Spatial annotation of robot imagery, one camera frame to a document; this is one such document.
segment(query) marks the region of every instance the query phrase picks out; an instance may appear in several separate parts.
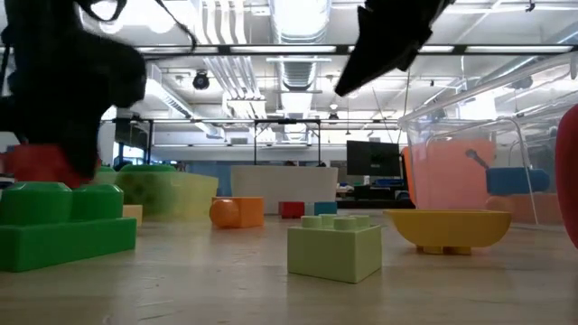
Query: red toy block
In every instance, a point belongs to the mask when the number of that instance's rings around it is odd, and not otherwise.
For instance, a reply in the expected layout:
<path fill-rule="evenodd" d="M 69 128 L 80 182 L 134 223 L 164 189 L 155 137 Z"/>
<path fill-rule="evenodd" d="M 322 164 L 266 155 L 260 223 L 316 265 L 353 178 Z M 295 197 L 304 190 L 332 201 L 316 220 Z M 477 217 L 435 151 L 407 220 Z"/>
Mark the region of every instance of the red toy block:
<path fill-rule="evenodd" d="M 16 181 L 58 181 L 76 189 L 90 180 L 81 178 L 54 144 L 21 144 L 4 157 L 5 169 Z"/>
<path fill-rule="evenodd" d="M 305 202 L 279 202 L 281 218 L 300 218 L 305 215 Z"/>

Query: red object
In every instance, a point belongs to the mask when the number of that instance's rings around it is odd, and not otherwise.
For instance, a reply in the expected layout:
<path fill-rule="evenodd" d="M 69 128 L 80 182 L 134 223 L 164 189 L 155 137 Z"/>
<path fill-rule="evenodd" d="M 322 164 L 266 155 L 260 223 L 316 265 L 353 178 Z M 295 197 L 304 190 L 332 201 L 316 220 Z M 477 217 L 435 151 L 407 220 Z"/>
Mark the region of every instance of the red object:
<path fill-rule="evenodd" d="M 72 170 L 55 144 L 21 144 L 5 155 L 5 169 L 16 181 L 58 181 L 71 189 L 90 182 Z"/>
<path fill-rule="evenodd" d="M 558 126 L 555 169 L 562 219 L 578 248 L 578 105 L 566 112 Z"/>
<path fill-rule="evenodd" d="M 279 202 L 281 218 L 300 218 L 305 214 L 304 202 Z"/>

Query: orange toy block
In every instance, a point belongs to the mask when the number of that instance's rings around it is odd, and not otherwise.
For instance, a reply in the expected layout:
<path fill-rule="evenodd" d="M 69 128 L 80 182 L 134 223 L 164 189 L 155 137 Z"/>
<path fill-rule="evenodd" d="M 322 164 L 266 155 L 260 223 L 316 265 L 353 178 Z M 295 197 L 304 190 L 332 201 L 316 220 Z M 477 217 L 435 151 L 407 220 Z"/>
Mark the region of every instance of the orange toy block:
<path fill-rule="evenodd" d="M 263 198 L 213 198 L 210 220 L 217 228 L 252 228 L 264 224 Z"/>
<path fill-rule="evenodd" d="M 123 206 L 123 218 L 135 218 L 136 226 L 143 225 L 143 206 L 136 204 L 125 204 Z"/>

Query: yellow container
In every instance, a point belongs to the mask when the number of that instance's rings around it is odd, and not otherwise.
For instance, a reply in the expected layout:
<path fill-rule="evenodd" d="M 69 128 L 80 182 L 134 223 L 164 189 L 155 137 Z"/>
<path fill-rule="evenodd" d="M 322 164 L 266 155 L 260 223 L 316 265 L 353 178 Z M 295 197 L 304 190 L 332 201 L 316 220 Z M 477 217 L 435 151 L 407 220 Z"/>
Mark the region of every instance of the yellow container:
<path fill-rule="evenodd" d="M 492 246 L 506 235 L 509 212 L 487 210 L 390 209 L 397 231 L 430 254 L 469 254 L 472 247 Z"/>

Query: blue toy block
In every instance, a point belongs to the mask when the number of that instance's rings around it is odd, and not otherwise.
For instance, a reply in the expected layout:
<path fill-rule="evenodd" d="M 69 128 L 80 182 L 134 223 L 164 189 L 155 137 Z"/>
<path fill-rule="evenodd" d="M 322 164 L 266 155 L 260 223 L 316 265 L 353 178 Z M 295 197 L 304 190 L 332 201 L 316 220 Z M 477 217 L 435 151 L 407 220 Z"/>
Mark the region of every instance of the blue toy block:
<path fill-rule="evenodd" d="M 337 202 L 315 202 L 315 216 L 322 214 L 337 214 Z"/>
<path fill-rule="evenodd" d="M 532 191 L 546 191 L 550 186 L 550 177 L 541 169 L 528 169 Z M 489 168 L 486 170 L 488 194 L 506 196 L 529 194 L 526 169 L 524 167 Z"/>

